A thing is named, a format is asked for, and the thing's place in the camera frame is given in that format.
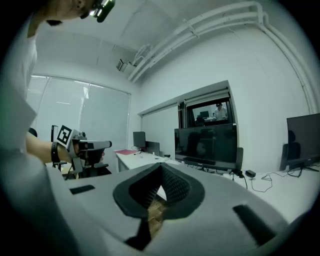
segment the person in window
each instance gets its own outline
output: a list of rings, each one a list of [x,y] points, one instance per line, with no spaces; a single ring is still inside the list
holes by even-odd
[[[228,119],[228,112],[225,107],[222,107],[221,103],[217,103],[216,109],[214,111],[214,120],[215,121],[220,121],[220,120],[226,120]]]
[[[64,20],[84,19],[89,16],[96,0],[47,0],[35,11],[20,29],[12,42],[6,59],[5,68],[0,69],[0,83],[14,88],[12,92],[26,100],[31,75],[37,61],[36,34],[39,26],[47,22],[51,26],[61,25]],[[52,142],[42,141],[27,132],[25,150],[44,163],[50,163]],[[70,162],[67,150],[58,146],[61,161]]]

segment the glass window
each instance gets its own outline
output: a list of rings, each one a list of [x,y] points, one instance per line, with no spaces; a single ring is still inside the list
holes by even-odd
[[[187,107],[187,127],[232,124],[233,114],[229,98],[213,100]]]

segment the white desk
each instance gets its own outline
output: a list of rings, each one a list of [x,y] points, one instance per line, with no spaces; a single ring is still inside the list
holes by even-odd
[[[293,175],[298,175],[300,170],[296,170]],[[255,179],[251,180],[245,177],[248,190],[256,196],[273,206],[288,222],[293,222],[301,214],[307,212],[313,206],[318,193],[320,191],[320,172],[303,170],[299,178],[285,176],[280,177],[274,173],[270,174],[272,178],[272,187],[266,192],[257,192],[255,190],[265,191],[271,186],[271,181],[262,180],[266,174],[272,173],[257,173]],[[275,171],[275,173],[284,176],[285,171]],[[226,179],[232,180],[232,175],[224,174]],[[246,187],[245,180],[234,176],[234,181],[239,185]]]
[[[116,155],[119,160],[119,165],[124,165],[125,170],[135,169],[148,164],[164,162],[164,158],[147,153],[137,155]],[[166,163],[181,165],[181,163],[174,160],[168,160]],[[296,170],[293,174],[298,175],[299,171],[300,170]],[[270,187],[271,181],[261,180],[263,176],[269,173],[272,173],[272,171],[256,174],[255,179],[252,181],[253,188],[255,190],[265,191]],[[276,173],[282,176],[287,174],[287,172],[283,171],[276,171]],[[245,178],[248,190],[273,206],[284,217],[284,219],[288,221],[288,223],[293,222],[301,214],[311,209],[320,191],[320,172],[303,170],[299,178],[291,176],[280,177],[274,173],[270,176],[272,178],[272,187],[264,193],[254,191],[252,189],[250,178],[246,176]],[[224,174],[223,177],[225,179],[232,180],[233,175]],[[240,186],[246,188],[246,183],[243,178],[234,176],[234,181]],[[165,200],[167,199],[162,187],[160,187],[158,195]]]
[[[118,172],[123,172],[131,169],[135,169],[141,166],[146,166],[149,164],[156,164],[156,163],[168,163],[168,164],[174,164],[174,165],[181,165],[180,162],[175,161],[175,160],[165,160],[163,157],[149,154],[149,153],[144,153],[142,152],[141,154],[118,154],[117,152],[115,153],[118,164]],[[166,193],[163,189],[162,186],[160,186],[159,191],[157,193],[160,197],[162,197],[164,200],[167,200]]]

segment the white ceiling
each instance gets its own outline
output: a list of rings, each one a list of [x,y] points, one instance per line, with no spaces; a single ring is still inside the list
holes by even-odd
[[[56,30],[84,34],[136,52],[144,44],[154,45],[173,29],[214,8],[239,0],[116,0],[114,9],[103,23],[88,17],[65,21]]]

